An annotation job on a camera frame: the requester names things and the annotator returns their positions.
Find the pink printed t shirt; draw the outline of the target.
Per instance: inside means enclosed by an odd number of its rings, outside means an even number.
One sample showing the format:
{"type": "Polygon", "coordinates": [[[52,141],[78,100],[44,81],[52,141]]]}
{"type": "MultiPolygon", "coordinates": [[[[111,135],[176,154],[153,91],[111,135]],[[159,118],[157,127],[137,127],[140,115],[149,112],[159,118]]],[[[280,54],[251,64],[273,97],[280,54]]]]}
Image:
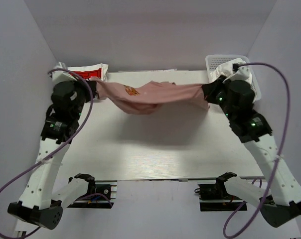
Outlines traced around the pink printed t shirt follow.
{"type": "Polygon", "coordinates": [[[131,115],[149,115],[165,104],[176,102],[187,102],[204,110],[209,109],[201,84],[177,85],[174,82],[150,81],[134,88],[105,82],[97,77],[92,77],[90,81],[96,84],[98,99],[109,99],[123,112],[131,115]]]}

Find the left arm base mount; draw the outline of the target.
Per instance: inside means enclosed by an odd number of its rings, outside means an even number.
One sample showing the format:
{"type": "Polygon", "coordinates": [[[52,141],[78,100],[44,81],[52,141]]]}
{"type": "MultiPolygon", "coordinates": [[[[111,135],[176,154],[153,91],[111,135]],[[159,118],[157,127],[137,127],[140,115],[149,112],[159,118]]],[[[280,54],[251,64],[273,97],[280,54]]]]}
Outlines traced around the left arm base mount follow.
{"type": "Polygon", "coordinates": [[[91,191],[83,200],[68,206],[77,209],[111,209],[117,193],[116,181],[95,181],[95,190],[91,191]]]}

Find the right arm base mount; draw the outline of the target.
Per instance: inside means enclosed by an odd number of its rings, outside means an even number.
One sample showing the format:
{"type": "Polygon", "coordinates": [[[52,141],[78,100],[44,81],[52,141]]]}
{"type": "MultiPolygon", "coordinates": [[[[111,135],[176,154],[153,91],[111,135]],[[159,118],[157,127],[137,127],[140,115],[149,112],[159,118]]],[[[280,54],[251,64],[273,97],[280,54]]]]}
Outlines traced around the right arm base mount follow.
{"type": "Polygon", "coordinates": [[[223,198],[217,192],[215,184],[198,184],[194,192],[199,196],[201,212],[233,212],[243,202],[242,199],[235,196],[226,196],[223,198]]]}

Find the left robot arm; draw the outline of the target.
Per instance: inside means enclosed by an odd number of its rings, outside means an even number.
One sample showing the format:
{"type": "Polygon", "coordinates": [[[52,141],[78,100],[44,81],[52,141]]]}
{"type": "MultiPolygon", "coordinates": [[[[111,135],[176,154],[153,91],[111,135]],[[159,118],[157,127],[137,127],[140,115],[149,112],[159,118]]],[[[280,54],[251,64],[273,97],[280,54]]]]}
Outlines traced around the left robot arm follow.
{"type": "Polygon", "coordinates": [[[57,192],[53,186],[73,138],[83,128],[79,119],[86,102],[92,103],[95,88],[80,75],[67,70],[70,79],[55,82],[52,105],[46,112],[40,135],[39,153],[27,186],[7,212],[38,227],[52,230],[59,224],[63,211],[77,199],[90,199],[96,194],[94,177],[77,174],[57,192]]]}

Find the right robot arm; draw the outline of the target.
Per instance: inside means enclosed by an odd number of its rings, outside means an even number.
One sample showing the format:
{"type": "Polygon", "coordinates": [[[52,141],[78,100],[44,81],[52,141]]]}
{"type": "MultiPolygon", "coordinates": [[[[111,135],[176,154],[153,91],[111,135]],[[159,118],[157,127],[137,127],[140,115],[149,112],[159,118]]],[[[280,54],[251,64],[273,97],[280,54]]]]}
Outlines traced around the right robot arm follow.
{"type": "Polygon", "coordinates": [[[286,87],[287,109],[280,145],[263,115],[254,110],[255,93],[245,80],[234,75],[220,76],[202,86],[207,102],[218,105],[230,128],[243,143],[267,181],[266,189],[258,188],[235,173],[226,172],[216,178],[213,194],[229,199],[238,197],[256,207],[266,222],[278,228],[301,215],[301,185],[282,158],[290,117],[290,90],[286,87]]]}

